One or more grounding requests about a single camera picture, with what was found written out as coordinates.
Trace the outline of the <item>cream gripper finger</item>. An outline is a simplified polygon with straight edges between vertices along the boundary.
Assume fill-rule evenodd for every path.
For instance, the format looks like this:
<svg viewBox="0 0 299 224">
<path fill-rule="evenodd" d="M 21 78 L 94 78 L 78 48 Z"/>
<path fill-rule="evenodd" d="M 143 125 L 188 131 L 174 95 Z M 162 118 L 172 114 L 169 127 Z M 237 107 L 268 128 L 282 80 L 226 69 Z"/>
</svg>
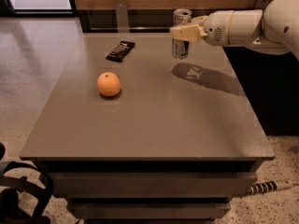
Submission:
<svg viewBox="0 0 299 224">
<path fill-rule="evenodd" d="M 192 23 L 203 24 L 206 16 L 199 16 L 192 18 Z"/>
<path fill-rule="evenodd" d="M 173 39 L 196 43 L 207 36 L 204 28 L 198 24 L 185 24 L 172 27 L 170 34 Z"/>
</svg>

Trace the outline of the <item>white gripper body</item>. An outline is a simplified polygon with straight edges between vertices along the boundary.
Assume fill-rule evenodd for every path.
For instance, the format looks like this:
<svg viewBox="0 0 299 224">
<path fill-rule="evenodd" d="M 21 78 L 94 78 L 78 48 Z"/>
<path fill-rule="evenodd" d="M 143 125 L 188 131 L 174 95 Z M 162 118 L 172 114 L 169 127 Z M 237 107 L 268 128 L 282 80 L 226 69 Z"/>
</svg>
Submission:
<svg viewBox="0 0 299 224">
<path fill-rule="evenodd" d="M 211 13 L 204 20 L 204 40 L 212 46 L 229 45 L 229 27 L 234 12 L 232 10 Z"/>
</svg>

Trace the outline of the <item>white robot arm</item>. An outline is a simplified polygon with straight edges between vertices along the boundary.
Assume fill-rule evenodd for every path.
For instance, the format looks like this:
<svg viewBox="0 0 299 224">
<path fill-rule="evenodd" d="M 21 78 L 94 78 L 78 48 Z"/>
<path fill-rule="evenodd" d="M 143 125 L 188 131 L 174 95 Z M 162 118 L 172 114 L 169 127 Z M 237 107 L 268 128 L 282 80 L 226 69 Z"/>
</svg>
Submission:
<svg viewBox="0 0 299 224">
<path fill-rule="evenodd" d="M 170 28 L 179 41 L 245 47 L 272 55 L 291 52 L 299 60 L 299 0 L 273 0 L 262 9 L 223 10 Z"/>
</svg>

